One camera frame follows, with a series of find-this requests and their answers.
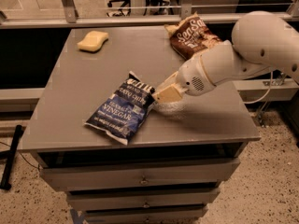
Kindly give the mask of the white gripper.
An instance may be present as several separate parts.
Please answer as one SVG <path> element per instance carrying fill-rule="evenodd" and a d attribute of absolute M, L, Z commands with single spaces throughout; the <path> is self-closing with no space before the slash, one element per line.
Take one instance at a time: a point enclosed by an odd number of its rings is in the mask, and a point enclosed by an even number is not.
<path fill-rule="evenodd" d="M 208 78 L 200 56 L 196 55 L 162 82 L 152 97 L 159 104 L 174 103 L 180 101 L 184 93 L 199 96 L 214 89 L 215 85 Z"/>

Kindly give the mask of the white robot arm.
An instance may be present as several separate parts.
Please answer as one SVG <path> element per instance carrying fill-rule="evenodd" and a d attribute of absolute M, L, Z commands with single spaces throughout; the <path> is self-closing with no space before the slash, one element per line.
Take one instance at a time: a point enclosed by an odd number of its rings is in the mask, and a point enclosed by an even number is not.
<path fill-rule="evenodd" d="M 153 98 L 177 102 L 185 94 L 199 96 L 224 82 L 274 70 L 299 82 L 299 34 L 275 14 L 254 11 L 235 23 L 230 41 L 194 54 L 158 86 Z"/>

